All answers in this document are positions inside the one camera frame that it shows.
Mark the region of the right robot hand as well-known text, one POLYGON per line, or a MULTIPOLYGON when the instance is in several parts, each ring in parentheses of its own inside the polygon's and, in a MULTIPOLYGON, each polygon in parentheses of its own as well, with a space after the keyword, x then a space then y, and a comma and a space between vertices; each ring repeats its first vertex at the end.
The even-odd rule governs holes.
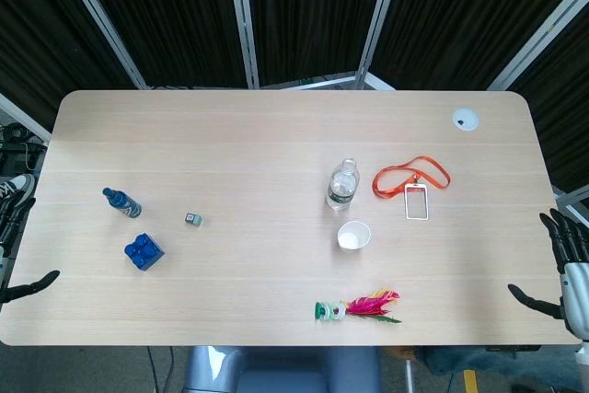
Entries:
POLYGON ((573 336, 588 342, 588 228, 556 209, 541 213, 539 219, 549 232, 560 278, 560 303, 535 299, 512 283, 507 288, 520 304, 563 320, 573 336))

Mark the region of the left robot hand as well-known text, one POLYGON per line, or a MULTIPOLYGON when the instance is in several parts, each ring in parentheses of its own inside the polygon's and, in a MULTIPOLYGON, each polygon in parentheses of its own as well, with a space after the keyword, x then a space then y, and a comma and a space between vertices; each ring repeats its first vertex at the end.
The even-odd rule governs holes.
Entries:
POLYGON ((11 301, 23 298, 25 296, 35 295, 36 293, 49 287, 60 275, 58 270, 53 270, 45 274, 38 281, 8 287, 5 279, 6 272, 9 270, 13 247, 16 245, 17 236, 20 226, 23 223, 25 215, 36 202, 35 198, 29 198, 21 205, 16 206, 16 197, 1 204, 1 304, 7 304, 11 301))

